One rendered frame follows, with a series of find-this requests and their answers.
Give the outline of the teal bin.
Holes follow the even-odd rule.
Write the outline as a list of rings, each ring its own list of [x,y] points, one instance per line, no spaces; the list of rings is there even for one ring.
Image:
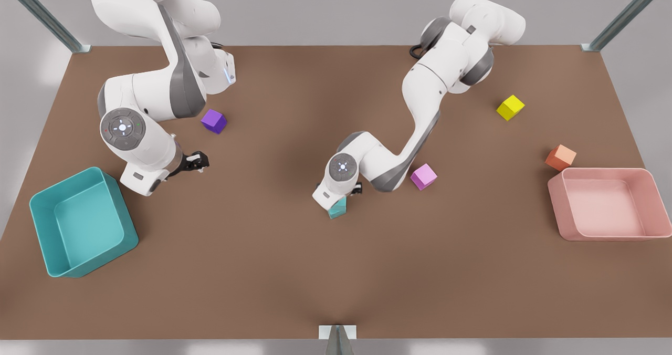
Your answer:
[[[117,181],[100,168],[84,169],[38,192],[29,209],[53,278],[87,275],[139,243]]]

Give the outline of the silver frame post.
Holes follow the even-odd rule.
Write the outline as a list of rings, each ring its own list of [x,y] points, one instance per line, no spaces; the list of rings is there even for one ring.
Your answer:
[[[51,34],[74,54],[86,54],[91,45],[82,44],[39,0],[18,0]]]
[[[325,355],[355,355],[350,340],[357,338],[357,329],[352,326],[319,326],[319,340],[327,340]]]
[[[653,0],[631,0],[631,2],[598,34],[586,44],[580,44],[583,52],[600,52],[609,44],[646,6]]]

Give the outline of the pink bin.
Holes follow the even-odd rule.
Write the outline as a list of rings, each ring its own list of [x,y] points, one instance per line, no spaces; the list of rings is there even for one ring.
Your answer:
[[[548,180],[559,233],[567,241],[672,237],[652,174],[641,168],[567,168]]]

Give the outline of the pink-violet cube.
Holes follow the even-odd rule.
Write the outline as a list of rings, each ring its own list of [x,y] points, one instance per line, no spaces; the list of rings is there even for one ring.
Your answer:
[[[425,163],[420,168],[415,169],[411,174],[411,181],[415,184],[418,190],[424,190],[427,186],[432,185],[435,180],[437,180],[437,174],[430,167],[429,164]]]

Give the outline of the orange cube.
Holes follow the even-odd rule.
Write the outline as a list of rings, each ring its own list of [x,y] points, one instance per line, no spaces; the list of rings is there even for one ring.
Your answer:
[[[557,171],[563,171],[566,168],[569,168],[576,157],[576,152],[565,147],[562,144],[556,146],[545,159],[545,164],[551,166]]]

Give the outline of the yellow cube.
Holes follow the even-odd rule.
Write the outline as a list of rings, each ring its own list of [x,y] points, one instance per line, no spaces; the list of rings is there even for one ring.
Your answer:
[[[516,95],[511,95],[498,106],[496,112],[502,116],[504,120],[509,121],[524,107],[525,104]]]

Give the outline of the dark purple cube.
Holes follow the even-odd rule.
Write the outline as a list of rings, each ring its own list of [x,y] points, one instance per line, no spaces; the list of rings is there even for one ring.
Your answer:
[[[226,117],[214,109],[209,109],[200,122],[207,130],[215,134],[220,134],[227,125]]]

